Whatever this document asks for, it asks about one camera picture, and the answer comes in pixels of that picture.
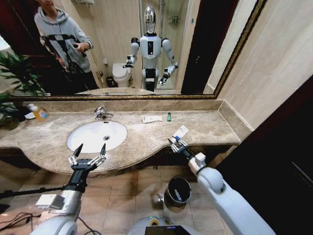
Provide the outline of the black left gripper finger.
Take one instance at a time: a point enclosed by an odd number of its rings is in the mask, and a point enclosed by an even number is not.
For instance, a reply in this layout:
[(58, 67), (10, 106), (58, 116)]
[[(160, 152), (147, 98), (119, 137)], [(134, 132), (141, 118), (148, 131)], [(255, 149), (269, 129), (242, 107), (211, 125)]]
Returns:
[(103, 144), (99, 155), (96, 156), (95, 158), (91, 159), (89, 161), (89, 165), (90, 166), (93, 166), (93, 165), (100, 166), (106, 160), (105, 154), (106, 154), (106, 144)]
[(83, 148), (83, 144), (80, 144), (72, 153), (72, 155), (68, 156), (68, 161), (70, 166), (78, 165), (77, 158)]

